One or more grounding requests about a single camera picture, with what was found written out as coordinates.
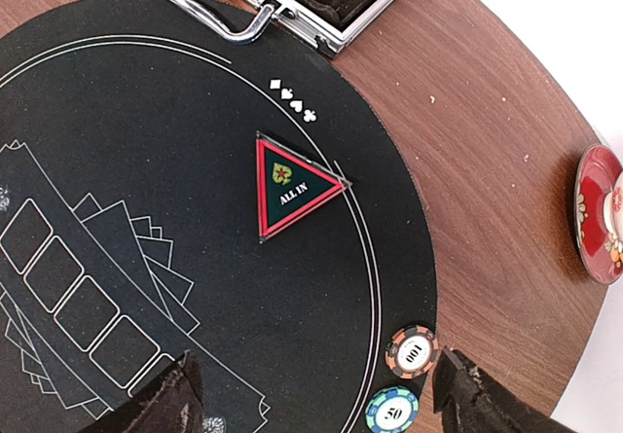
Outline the green chip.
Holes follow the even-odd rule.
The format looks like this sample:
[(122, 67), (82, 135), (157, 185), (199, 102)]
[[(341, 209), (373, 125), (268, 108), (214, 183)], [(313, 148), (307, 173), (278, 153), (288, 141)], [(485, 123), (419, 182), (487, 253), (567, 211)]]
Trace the green chip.
[(375, 393), (366, 409), (366, 425), (375, 433), (402, 433), (416, 420), (419, 399), (407, 387), (394, 385)]

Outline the round black poker mat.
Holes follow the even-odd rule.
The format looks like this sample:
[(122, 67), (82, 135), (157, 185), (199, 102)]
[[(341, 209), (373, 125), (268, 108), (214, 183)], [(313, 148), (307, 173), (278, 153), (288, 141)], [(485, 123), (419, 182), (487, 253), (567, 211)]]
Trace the round black poker mat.
[[(258, 131), (351, 182), (264, 243)], [(2, 38), (3, 431), (80, 431), (191, 350), (213, 427), (363, 432), (385, 347), (436, 313), (402, 155), (286, 33), (81, 0)]]

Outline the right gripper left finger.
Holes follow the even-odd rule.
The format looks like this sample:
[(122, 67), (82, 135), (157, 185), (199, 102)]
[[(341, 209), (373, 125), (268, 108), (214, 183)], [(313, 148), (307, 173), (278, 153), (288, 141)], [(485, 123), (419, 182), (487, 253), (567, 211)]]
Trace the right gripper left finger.
[(80, 433), (196, 433), (202, 423), (202, 368), (186, 350), (118, 410)]

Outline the red triangle card holder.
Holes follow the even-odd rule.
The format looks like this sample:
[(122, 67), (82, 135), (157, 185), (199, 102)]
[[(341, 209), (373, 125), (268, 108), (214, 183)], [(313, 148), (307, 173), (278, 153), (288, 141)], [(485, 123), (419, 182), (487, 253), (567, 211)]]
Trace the red triangle card holder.
[(343, 175), (258, 131), (255, 138), (259, 241), (264, 243), (351, 187)]

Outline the red saucer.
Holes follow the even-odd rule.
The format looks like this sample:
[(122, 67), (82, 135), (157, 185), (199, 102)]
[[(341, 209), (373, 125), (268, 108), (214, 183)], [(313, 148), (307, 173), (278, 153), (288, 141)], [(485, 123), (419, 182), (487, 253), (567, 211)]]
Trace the red saucer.
[(622, 163), (605, 145), (595, 144), (582, 156), (575, 184), (575, 234), (581, 261), (589, 275), (604, 285), (622, 276), (622, 237), (606, 230), (603, 216)]

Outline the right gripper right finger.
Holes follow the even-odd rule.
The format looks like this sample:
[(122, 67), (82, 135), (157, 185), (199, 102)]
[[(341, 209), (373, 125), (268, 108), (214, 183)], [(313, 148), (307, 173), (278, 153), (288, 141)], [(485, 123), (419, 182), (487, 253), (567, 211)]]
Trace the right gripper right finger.
[(445, 432), (571, 433), (523, 402), (461, 351), (445, 347), (432, 375), (433, 411)]

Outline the orange chip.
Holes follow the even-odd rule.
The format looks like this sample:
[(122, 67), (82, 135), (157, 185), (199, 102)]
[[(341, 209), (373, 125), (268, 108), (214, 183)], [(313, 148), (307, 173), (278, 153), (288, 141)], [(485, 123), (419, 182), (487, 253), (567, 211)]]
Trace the orange chip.
[(401, 379), (415, 379), (426, 374), (439, 355), (435, 334), (421, 325), (401, 328), (385, 347), (385, 363)]

